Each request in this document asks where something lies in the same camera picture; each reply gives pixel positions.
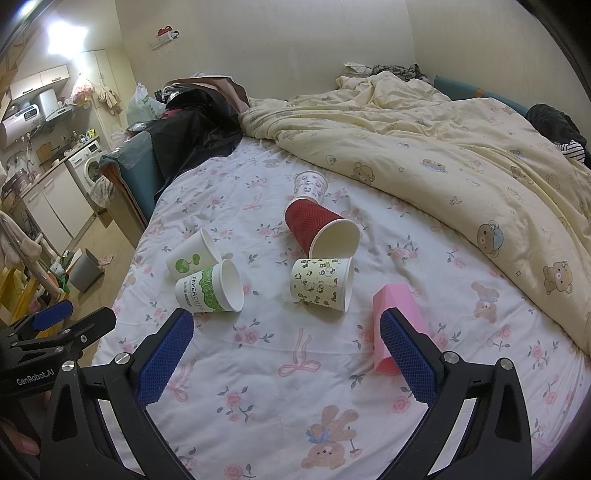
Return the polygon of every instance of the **cabinet door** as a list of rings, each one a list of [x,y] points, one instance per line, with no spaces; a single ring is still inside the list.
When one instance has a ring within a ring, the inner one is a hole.
[[[41,88],[43,83],[41,82],[41,74],[36,73],[25,79],[19,80],[10,86],[10,95],[12,100],[15,100],[23,95],[31,93],[33,90]]]
[[[75,238],[93,211],[66,165],[58,166],[40,184],[49,205]]]
[[[41,72],[41,82],[43,83],[43,86],[50,85],[54,82],[59,82],[60,80],[64,80],[66,78],[70,78],[68,67],[66,65]]]
[[[62,254],[72,241],[72,237],[41,193],[41,187],[36,185],[23,199],[27,210],[43,232],[43,236],[56,252]]]

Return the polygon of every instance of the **bed sheet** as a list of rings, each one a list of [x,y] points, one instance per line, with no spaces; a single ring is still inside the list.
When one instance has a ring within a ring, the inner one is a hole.
[[[178,307],[164,255],[206,228],[241,273],[245,307],[194,315],[191,344],[160,401],[148,406],[196,478],[371,479],[384,470],[426,411],[402,376],[372,372],[372,297],[386,283],[410,286],[441,350],[471,362],[514,361],[536,469],[591,385],[589,357],[461,234],[329,171],[324,206],[362,231],[350,309],[294,300],[289,273],[303,253],[282,214],[293,179],[309,167],[273,142],[244,138],[229,157],[211,158],[175,180],[139,242],[113,306],[116,328],[101,340],[93,364],[132,352]],[[484,302],[491,307],[485,314]],[[470,407],[435,469],[451,460]],[[137,468],[104,410],[123,461]],[[318,433],[323,412],[338,424],[332,442]],[[328,453],[334,457],[327,466],[317,466],[315,454]]]

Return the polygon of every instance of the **screw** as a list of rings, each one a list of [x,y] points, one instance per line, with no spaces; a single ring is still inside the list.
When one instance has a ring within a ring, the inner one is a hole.
[[[119,353],[115,357],[115,363],[117,365],[125,365],[127,362],[129,362],[130,358],[131,358],[131,355],[128,353],[125,353],[125,352]]]
[[[445,352],[443,354],[443,359],[448,363],[448,364],[456,364],[460,361],[460,357],[456,352]]]
[[[513,362],[508,358],[501,358],[500,363],[501,368],[504,368],[505,370],[511,370],[513,368]]]
[[[75,366],[76,366],[76,364],[74,363],[73,360],[68,360],[68,361],[64,362],[64,364],[61,366],[61,369],[64,372],[69,372],[69,371],[73,370]]]

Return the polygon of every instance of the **yellow blanket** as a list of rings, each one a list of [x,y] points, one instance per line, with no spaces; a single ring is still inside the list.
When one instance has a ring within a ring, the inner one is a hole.
[[[589,170],[497,100],[452,102],[390,72],[337,84],[253,99],[242,128],[461,232],[589,353]]]

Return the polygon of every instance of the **pink bag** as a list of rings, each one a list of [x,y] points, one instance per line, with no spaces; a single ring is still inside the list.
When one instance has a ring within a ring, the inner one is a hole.
[[[416,331],[429,335],[427,323],[423,319],[414,301],[413,294],[406,283],[388,284],[377,292],[374,295],[374,370],[386,375],[400,374],[396,362],[394,362],[379,334],[379,320],[382,313],[393,307],[400,310]]]

